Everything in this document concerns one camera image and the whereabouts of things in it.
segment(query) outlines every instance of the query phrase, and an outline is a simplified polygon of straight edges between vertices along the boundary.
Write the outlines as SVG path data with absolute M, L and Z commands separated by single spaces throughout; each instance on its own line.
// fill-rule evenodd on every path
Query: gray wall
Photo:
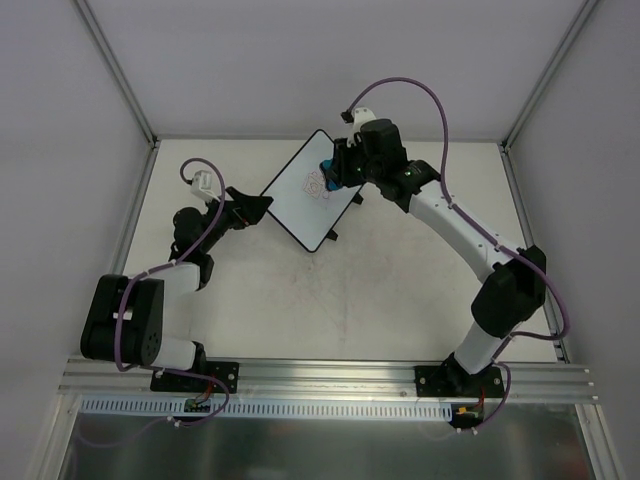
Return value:
M 499 140 L 583 0 L 92 0 L 158 134 L 343 131 L 369 83 L 441 96 L 451 135 Z M 410 86 L 366 100 L 405 138 L 442 137 Z
M 146 144 L 71 2 L 2 2 L 0 65 L 0 476 L 19 479 Z
M 629 478 L 640 478 L 640 2 L 602 2 L 517 141 L 534 236 L 574 318 Z

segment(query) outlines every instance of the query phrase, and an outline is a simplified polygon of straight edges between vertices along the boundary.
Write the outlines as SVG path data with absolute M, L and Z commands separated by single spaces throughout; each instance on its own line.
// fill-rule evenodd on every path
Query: black border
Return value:
M 277 180 L 277 178 L 282 174 L 282 172 L 284 172 L 284 171 L 287 169 L 287 167 L 289 166 L 289 164 L 295 160 L 295 158 L 298 156 L 298 154 L 299 154 L 299 153 L 304 149 L 304 147 L 306 147 L 306 146 L 307 146 L 307 143 L 309 143 L 309 142 L 311 141 L 311 139 L 312 139 L 313 137 L 315 137 L 315 136 L 318 134 L 318 132 L 322 132 L 322 133 L 324 133 L 324 134 L 327 136 L 327 138 L 328 138 L 329 140 L 331 140 L 331 142 L 333 142 L 333 139 L 329 136 L 329 134 L 328 134 L 327 132 L 325 132 L 325 131 L 324 131 L 323 129 L 321 129 L 321 128 L 317 129 L 315 132 L 313 132 L 313 133 L 311 134 L 311 136 L 307 139 L 307 141 L 306 141 L 306 142 L 304 142 L 304 144 L 303 144 L 303 145 L 298 149 L 298 151 L 297 151 L 296 153 L 294 153 L 294 154 L 293 154 L 293 157 L 291 157 L 291 160 L 289 160 L 289 161 L 285 164 L 285 166 L 284 166 L 284 167 L 282 167 L 282 169 L 278 172 L 278 174 L 277 174 L 275 177 L 273 177 L 273 180 L 271 180 L 271 181 L 269 182 L 269 184 L 268 184 L 266 187 L 264 187 L 264 190 L 262 191 L 262 193 L 260 194 L 260 196 L 263 196 L 263 195 L 264 195 L 264 193 L 265 193 L 267 190 L 269 190 L 269 187 L 270 187 L 271 185 L 273 185 L 273 182 L 275 182 L 275 181 Z M 353 198 L 354 198 L 357 194 L 359 194 L 359 193 L 360 193 L 360 190 L 362 190 L 362 187 L 364 187 L 364 185 L 362 185 L 362 186 L 358 189 L 358 191 L 357 191 L 356 193 L 354 193 L 354 194 L 353 194 L 353 197 L 351 197 L 351 201 L 347 204 L 347 206 L 344 208 L 344 210 L 342 211 L 342 213 L 340 213 L 340 215 L 338 215 L 338 218 L 336 219 L 335 223 L 334 223 L 333 225 L 331 225 L 331 228 L 329 229 L 329 231 L 333 230 L 333 229 L 334 229 L 334 227 L 338 224 L 338 222 L 340 221 L 340 219 L 341 219 L 341 218 L 342 218 L 342 216 L 344 215 L 344 212 L 346 212 L 346 211 L 347 211 L 347 208 L 349 208 L 349 207 L 351 206 L 351 203 L 353 203 Z M 269 213 L 269 215 L 271 215 L 271 218 L 273 218 L 276 222 L 278 222 L 278 223 L 280 224 L 280 226 L 281 226 L 282 228 L 284 228 L 284 229 L 287 231 L 287 233 L 288 233 L 289 235 L 291 235 L 291 236 L 293 237 L 293 239 L 294 239 L 296 242 L 298 242 L 298 243 L 300 244 L 300 246 L 301 246 L 302 248 L 304 248 L 304 249 L 305 249 L 307 252 L 309 252 L 309 253 L 316 253 L 316 252 L 320 249 L 320 247 L 322 246 L 322 244 L 324 243 L 324 241 L 327 239 L 327 237 L 325 236 L 325 237 L 322 239 L 322 241 L 318 244 L 318 246 L 316 247 L 316 249 L 315 249 L 315 250 L 309 250 L 307 247 L 305 247 L 305 246 L 304 246 L 304 244 L 303 244 L 300 240 L 298 240 L 298 237 L 296 237 L 296 236 L 291 232 L 291 230 L 289 230 L 287 227 L 285 227 L 285 226 L 284 226 L 284 224 L 283 224 L 280 220 L 278 220 L 278 219 L 276 218 L 276 216 L 275 216 L 273 213 L 271 213 L 271 210 L 267 210 L 267 212 Z

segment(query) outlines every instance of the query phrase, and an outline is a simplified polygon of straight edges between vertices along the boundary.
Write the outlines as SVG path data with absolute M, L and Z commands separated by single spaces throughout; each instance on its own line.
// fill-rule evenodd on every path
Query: blue object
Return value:
M 332 163 L 333 163 L 333 160 L 324 160 L 321 163 L 322 173 L 325 173 L 327 170 L 329 170 L 331 168 Z M 342 188 L 341 185 L 338 185 L 333 180 L 329 180 L 329 179 L 327 179 L 326 187 L 327 187 L 327 190 L 330 192 L 335 192 L 336 190 L 340 190 Z

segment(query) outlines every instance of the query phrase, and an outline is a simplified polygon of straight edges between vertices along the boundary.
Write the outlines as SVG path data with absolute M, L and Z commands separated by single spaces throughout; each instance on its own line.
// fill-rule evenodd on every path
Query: red scribble on whiteboard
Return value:
M 302 191 L 313 198 L 322 197 L 325 200 L 329 200 L 331 197 L 331 192 L 325 188 L 324 175 L 318 170 L 307 175 L 304 185 L 302 186 Z

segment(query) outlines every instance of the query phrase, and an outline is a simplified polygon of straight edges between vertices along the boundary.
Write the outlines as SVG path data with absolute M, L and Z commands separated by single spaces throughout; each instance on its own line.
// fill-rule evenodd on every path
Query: white table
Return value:
M 126 274 L 166 262 L 171 219 L 204 204 L 179 176 L 204 157 L 227 185 L 259 194 L 302 145 L 280 140 L 164 140 L 146 193 Z M 406 144 L 409 158 L 440 166 L 442 144 Z M 502 235 L 524 244 L 498 148 L 450 146 L 450 189 Z M 471 326 L 480 288 L 468 266 L 426 225 L 367 185 L 310 254 L 270 216 L 228 232 L 210 252 L 209 285 L 166 311 L 165 332 L 202 342 L 216 357 L 344 360 L 442 360 Z M 548 333 L 539 311 L 526 329 Z M 501 359 L 555 362 L 550 342 L 518 339 Z

